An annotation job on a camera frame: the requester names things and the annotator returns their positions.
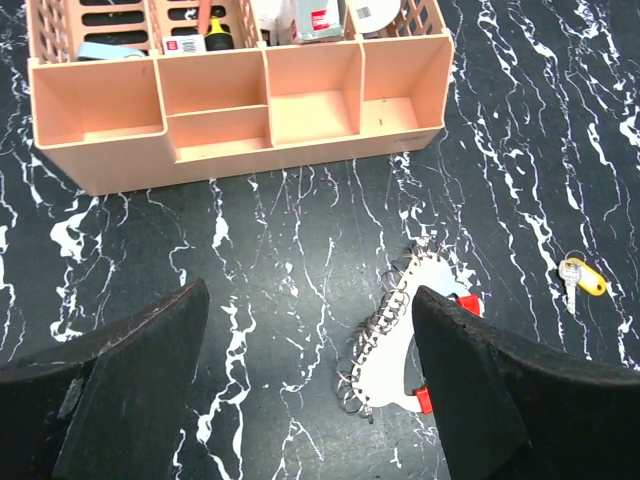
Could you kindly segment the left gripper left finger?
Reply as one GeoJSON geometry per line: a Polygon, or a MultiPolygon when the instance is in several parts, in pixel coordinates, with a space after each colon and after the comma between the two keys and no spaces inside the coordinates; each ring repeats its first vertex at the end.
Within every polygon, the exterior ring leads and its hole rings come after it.
{"type": "Polygon", "coordinates": [[[198,279],[2,365],[2,478],[168,478],[209,302],[198,279]]]}

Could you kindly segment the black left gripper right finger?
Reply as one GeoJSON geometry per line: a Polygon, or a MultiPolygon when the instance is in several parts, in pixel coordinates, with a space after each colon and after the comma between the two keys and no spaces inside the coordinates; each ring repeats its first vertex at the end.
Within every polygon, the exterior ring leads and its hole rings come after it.
{"type": "Polygon", "coordinates": [[[638,478],[638,372],[498,328],[426,286],[412,316],[451,478],[638,478]]]}

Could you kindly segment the yellow headed key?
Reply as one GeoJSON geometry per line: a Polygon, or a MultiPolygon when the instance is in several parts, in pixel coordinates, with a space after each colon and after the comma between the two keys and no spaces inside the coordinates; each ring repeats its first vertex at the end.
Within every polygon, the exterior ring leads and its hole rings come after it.
{"type": "Polygon", "coordinates": [[[582,289],[592,296],[601,296],[607,290],[604,277],[585,261],[568,257],[559,262],[558,274],[566,289],[566,306],[571,315],[576,313],[577,290],[582,289]]]}

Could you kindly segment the metal keyring with spring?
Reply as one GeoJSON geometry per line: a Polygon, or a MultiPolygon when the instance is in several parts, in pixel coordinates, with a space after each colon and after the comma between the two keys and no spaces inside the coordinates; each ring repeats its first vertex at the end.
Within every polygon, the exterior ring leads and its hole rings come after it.
{"type": "Polygon", "coordinates": [[[411,308],[418,287],[442,272],[443,257],[431,242],[413,243],[407,264],[387,272],[388,289],[379,306],[355,329],[348,353],[337,360],[335,393],[348,415],[374,421],[374,410],[395,404],[421,411],[406,392],[405,364],[414,335],[411,308]]]}

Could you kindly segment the orange plastic desk organizer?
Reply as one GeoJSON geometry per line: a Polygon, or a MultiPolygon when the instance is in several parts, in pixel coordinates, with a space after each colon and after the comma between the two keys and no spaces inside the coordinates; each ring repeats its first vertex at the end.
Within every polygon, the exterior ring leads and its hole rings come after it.
{"type": "Polygon", "coordinates": [[[374,39],[269,46],[227,1],[235,48],[165,55],[175,1],[30,1],[36,147],[91,195],[425,148],[444,126],[454,41],[434,1],[374,39]],[[78,61],[84,41],[144,58],[78,61]]]}

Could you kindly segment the small white card box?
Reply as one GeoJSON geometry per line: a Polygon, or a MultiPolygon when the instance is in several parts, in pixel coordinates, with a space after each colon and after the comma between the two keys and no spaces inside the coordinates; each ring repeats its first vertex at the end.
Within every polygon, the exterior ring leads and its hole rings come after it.
{"type": "Polygon", "coordinates": [[[162,47],[164,54],[169,56],[206,52],[204,37],[201,34],[164,36],[162,47]]]}

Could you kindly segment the yellow black highlighter marker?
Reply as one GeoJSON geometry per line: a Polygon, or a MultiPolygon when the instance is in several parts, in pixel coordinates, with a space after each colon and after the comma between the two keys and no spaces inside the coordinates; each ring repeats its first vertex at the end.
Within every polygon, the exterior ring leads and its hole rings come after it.
{"type": "Polygon", "coordinates": [[[223,29],[217,16],[210,18],[210,27],[204,36],[207,51],[233,50],[235,48],[232,35],[223,29]]]}

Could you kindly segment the oval white blister pack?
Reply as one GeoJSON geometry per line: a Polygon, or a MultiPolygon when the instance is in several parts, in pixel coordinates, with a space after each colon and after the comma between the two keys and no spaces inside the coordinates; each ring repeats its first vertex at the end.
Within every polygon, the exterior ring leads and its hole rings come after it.
{"type": "Polygon", "coordinates": [[[389,26],[397,17],[400,0],[352,0],[347,5],[352,14],[355,32],[361,35],[375,34],[389,26]]]}

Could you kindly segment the white product packet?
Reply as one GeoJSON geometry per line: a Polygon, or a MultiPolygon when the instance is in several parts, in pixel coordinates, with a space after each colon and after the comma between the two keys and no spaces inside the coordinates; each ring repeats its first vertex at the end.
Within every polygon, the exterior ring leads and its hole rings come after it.
{"type": "Polygon", "coordinates": [[[269,46],[339,41],[346,6],[339,0],[252,1],[258,28],[269,46]]]}

